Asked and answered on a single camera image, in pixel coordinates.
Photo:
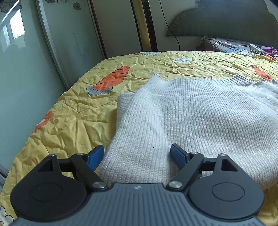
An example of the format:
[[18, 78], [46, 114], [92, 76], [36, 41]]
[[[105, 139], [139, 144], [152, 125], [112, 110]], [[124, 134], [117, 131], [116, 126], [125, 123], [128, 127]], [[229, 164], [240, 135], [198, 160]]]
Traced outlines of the white knit sweater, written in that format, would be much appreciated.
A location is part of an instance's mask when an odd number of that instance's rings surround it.
[[117, 101], [117, 128], [100, 168], [111, 183], [167, 183], [178, 168], [172, 144], [214, 158], [227, 154], [256, 183], [277, 183], [277, 82], [153, 75]]

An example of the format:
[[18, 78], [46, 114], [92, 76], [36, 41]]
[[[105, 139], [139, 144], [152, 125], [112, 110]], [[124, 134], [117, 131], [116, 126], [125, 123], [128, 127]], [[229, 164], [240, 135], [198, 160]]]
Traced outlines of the yellow carrot print quilt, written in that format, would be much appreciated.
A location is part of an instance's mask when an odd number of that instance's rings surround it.
[[108, 146], [115, 134], [118, 95], [136, 91], [154, 73], [165, 80], [226, 79], [236, 74], [271, 80], [277, 79], [277, 60], [252, 53], [167, 51], [101, 61], [58, 98], [15, 156], [1, 192], [1, 225], [17, 218], [10, 203], [12, 189], [48, 154], [67, 158], [98, 144]]

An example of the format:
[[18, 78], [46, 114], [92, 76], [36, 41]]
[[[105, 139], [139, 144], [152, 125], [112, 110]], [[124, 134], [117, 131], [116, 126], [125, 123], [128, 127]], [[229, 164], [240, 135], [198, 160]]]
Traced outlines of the plaid pillow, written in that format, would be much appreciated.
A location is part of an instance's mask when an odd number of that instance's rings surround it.
[[218, 38], [204, 36], [200, 40], [200, 45], [197, 50], [200, 51], [212, 51], [212, 52], [224, 52], [224, 53], [239, 53], [239, 52], [251, 52], [249, 45], [253, 44], [247, 41], [241, 41], [236, 39]]

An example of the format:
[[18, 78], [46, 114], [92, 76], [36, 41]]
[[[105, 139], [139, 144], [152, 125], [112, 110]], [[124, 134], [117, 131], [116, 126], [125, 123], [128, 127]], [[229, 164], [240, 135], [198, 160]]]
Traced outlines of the glass sliding wardrobe door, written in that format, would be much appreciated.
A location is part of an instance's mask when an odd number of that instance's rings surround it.
[[1, 184], [57, 98], [102, 59], [88, 1], [1, 1]]

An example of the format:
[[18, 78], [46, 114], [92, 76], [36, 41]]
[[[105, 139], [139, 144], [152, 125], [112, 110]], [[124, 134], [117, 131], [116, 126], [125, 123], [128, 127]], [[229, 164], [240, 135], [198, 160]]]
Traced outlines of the white remote control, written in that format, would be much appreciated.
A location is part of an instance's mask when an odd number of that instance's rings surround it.
[[254, 53], [257, 53], [257, 54], [264, 54], [264, 51], [259, 48], [258, 46], [254, 45], [254, 44], [250, 44], [249, 45], [249, 48], [251, 51], [253, 51]]

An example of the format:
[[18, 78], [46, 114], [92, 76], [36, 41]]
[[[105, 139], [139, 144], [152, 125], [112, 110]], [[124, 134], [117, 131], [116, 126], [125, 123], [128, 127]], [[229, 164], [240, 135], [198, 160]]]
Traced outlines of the purple cloth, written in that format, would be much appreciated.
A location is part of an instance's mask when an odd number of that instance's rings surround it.
[[274, 47], [261, 46], [260, 49], [262, 49], [265, 54], [268, 54], [272, 57], [275, 57], [278, 55], [278, 50], [275, 49]]

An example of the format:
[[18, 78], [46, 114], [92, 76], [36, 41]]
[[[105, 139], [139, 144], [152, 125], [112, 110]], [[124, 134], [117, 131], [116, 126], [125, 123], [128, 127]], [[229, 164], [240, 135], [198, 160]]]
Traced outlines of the dark upholstered headboard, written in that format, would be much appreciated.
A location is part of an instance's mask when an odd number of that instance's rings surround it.
[[172, 20], [167, 36], [212, 36], [277, 48], [277, 19], [265, 1], [200, 1]]

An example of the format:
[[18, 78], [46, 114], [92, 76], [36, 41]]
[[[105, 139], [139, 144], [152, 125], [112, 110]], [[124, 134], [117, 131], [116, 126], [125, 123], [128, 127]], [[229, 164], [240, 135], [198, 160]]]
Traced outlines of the gold tower air conditioner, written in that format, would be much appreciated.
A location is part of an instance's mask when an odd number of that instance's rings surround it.
[[130, 0], [142, 52], [158, 50], [156, 34], [148, 0]]

